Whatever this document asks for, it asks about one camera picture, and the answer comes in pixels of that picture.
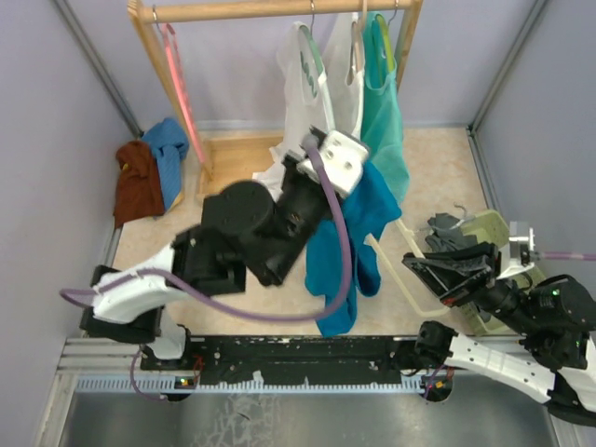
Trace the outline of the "cream hanger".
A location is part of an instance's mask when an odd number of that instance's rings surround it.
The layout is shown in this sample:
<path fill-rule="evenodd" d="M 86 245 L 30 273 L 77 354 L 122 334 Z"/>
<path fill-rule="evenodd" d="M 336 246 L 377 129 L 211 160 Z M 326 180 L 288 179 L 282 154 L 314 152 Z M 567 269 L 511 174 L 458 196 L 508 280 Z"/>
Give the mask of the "cream hanger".
<path fill-rule="evenodd" d="M 412 230 L 404 223 L 402 218 L 399 218 L 395 221 L 395 226 L 397 226 L 402 238 L 405 240 L 408 247 L 411 249 L 411 254 L 413 255 L 413 257 L 410 257 L 410 258 L 404 257 L 403 264 L 405 266 L 409 267 L 413 273 L 417 273 L 414 265 L 406 264 L 405 261 L 412 263 L 415 261 L 424 261 L 426 259 L 424 253 L 421 251 L 420 247 L 417 244 L 416 237 L 419 233 L 423 233 L 426 230 L 452 231 L 454 229 L 461 228 L 464 224 L 470 223 L 476 219 L 476 215 L 473 213 L 469 213 L 467 208 L 464 205 L 454 202 L 454 207 L 457 209 L 460 209 L 463 212 L 463 215 L 460 218 L 458 218 L 455 221 L 455 223 L 449 227 L 440 227 L 440 226 L 436 226 L 436 225 L 432 224 L 432 225 L 427 225 L 427 226 L 422 227 L 417 230 Z M 380 259 L 382 264 L 388 270 L 388 272 L 389 272 L 390 276 L 392 277 L 392 279 L 394 280 L 394 282 L 400 288 L 402 295 L 405 297 L 405 299 L 408 301 L 409 305 L 413 308 L 414 312 L 419 317 L 424 318 L 424 319 L 438 318 L 438 317 L 447 315 L 450 312 L 450 309 L 446 306 L 443 306 L 442 308 L 432 309 L 432 310 L 423 310 L 420 307 L 420 305 L 418 304 L 418 300 L 413 296 L 410 289 L 408 288 L 408 286 L 406 285 L 406 283 L 401 278 L 400 274 L 397 272 L 394 265 L 388 258 L 387 254 L 384 252 L 378 239 L 374 235 L 369 234 L 365 237 L 365 244 L 374 250 L 374 252 L 376 253 L 376 256 Z"/>

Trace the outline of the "blue t-shirt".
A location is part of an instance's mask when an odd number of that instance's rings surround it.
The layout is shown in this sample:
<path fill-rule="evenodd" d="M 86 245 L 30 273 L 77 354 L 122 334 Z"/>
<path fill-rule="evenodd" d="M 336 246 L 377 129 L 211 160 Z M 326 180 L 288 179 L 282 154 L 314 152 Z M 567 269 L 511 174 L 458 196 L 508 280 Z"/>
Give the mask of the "blue t-shirt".
<path fill-rule="evenodd" d="M 387 224 L 401 216 L 381 172 L 368 162 L 358 186 L 342 205 L 349 237 L 352 274 L 345 302 L 330 316 L 317 322 L 322 336 L 348 333 L 358 317 L 358 296 L 373 297 L 381 287 L 377 255 L 365 243 L 367 236 L 379 239 Z M 343 273 L 339 237 L 332 221 L 323 221 L 306 246 L 305 287 L 329 305 L 337 294 Z"/>

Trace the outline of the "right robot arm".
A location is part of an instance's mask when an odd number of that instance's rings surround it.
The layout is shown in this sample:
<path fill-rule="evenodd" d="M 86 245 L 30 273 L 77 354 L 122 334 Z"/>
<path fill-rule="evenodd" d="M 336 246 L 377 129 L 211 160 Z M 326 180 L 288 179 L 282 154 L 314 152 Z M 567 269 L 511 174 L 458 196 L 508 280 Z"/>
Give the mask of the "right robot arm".
<path fill-rule="evenodd" d="M 402 258 L 448 308 L 474 304 L 504 323 L 530 355 L 522 360 L 435 320 L 424 322 L 414 351 L 429 369 L 466 369 L 524 393 L 571 424 L 595 425 L 595 301 L 575 278 L 547 278 L 529 290 L 515 280 L 531 267 L 531 247 L 482 242 L 460 251 L 408 252 Z"/>

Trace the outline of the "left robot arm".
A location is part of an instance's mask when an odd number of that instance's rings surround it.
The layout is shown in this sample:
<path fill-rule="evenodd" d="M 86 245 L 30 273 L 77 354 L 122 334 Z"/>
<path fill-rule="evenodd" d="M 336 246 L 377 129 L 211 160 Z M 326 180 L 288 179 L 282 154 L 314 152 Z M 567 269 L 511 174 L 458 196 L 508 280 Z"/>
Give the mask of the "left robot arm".
<path fill-rule="evenodd" d="M 279 197 L 254 180 L 231 183 L 204 199 L 200 223 L 146 261 L 125 271 L 97 266 L 81 329 L 91 337 L 140 345 L 180 370 L 192 362 L 194 348 L 189 331 L 167 315 L 166 305 L 195 299 L 234 316 L 266 321 L 265 314 L 217 298 L 244 292 L 248 274 L 265 287 L 282 285 L 321 222 L 334 219 L 344 234 L 340 204 L 362 173 L 350 162 L 326 156 L 288 156 L 284 165 Z"/>

